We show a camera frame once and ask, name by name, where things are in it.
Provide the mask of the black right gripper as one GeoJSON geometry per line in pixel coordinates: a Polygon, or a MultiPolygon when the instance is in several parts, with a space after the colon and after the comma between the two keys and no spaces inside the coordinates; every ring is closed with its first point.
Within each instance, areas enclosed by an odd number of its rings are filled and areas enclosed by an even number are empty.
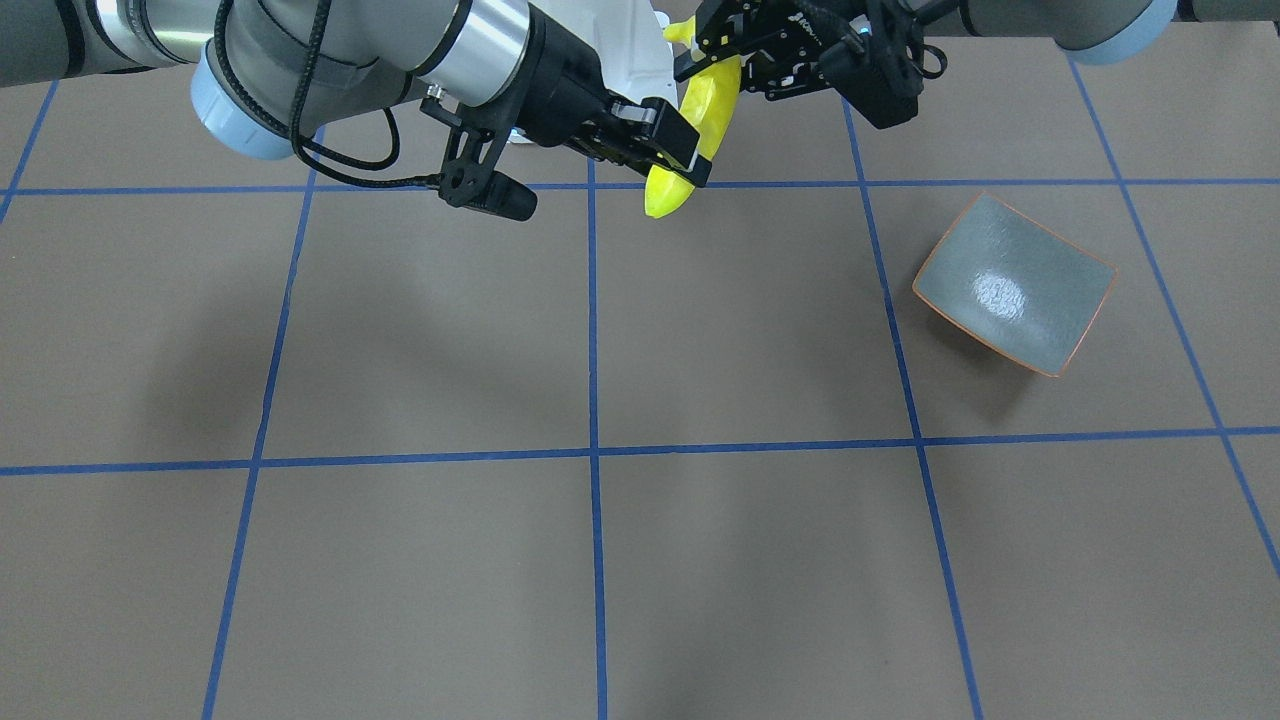
{"type": "Polygon", "coordinates": [[[672,102],[608,87],[594,47],[543,10],[531,10],[529,19],[532,69],[518,73],[525,95],[516,117],[526,138],[707,186],[712,161],[699,149],[701,136],[672,102]]]}

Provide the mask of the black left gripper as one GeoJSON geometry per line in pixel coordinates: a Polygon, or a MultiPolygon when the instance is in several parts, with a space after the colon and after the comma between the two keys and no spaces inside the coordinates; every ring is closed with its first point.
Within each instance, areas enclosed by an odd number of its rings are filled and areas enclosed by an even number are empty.
{"type": "Polygon", "coordinates": [[[744,91],[771,100],[835,88],[878,101],[881,68],[867,38],[878,15],[873,1],[701,1],[676,79],[730,61],[744,91]]]}

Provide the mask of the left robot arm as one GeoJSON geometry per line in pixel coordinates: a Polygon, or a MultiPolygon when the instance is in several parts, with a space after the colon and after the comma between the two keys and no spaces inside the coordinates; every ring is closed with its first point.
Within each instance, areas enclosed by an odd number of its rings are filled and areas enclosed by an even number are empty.
{"type": "Polygon", "coordinates": [[[717,61],[771,100],[832,88],[878,127],[915,115],[947,68],[929,35],[1050,38],[1073,61],[1105,65],[1175,22],[1276,22],[1275,1],[703,1],[675,59],[690,81],[717,61]]]}

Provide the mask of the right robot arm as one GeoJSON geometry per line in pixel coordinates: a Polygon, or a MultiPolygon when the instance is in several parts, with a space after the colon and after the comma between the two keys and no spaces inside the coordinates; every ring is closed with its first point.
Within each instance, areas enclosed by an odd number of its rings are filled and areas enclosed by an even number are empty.
{"type": "Polygon", "coordinates": [[[512,135],[707,182],[668,28],[644,1],[5,1],[3,86],[192,65],[197,118],[237,152],[520,219],[536,199],[497,169],[512,135]],[[315,137],[410,101],[451,129],[430,176],[379,179],[397,149],[358,160],[315,137]]]}

